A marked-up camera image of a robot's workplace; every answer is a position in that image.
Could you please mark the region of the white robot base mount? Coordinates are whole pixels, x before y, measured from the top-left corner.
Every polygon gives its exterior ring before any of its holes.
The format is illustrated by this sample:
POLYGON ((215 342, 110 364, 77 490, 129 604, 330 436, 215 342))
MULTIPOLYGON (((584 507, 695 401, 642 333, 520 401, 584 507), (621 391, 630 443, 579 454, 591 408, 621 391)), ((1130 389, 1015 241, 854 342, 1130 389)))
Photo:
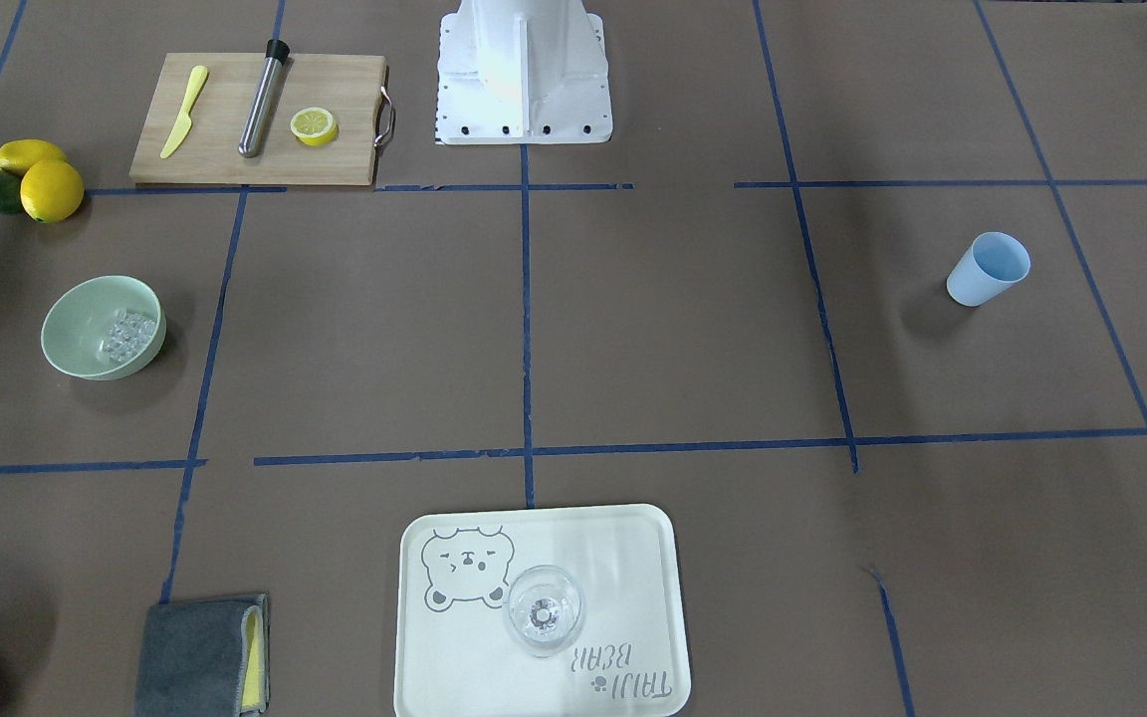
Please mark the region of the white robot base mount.
POLYGON ((604 24, 582 1, 463 1, 438 41, 437 145, 611 140, 604 24))

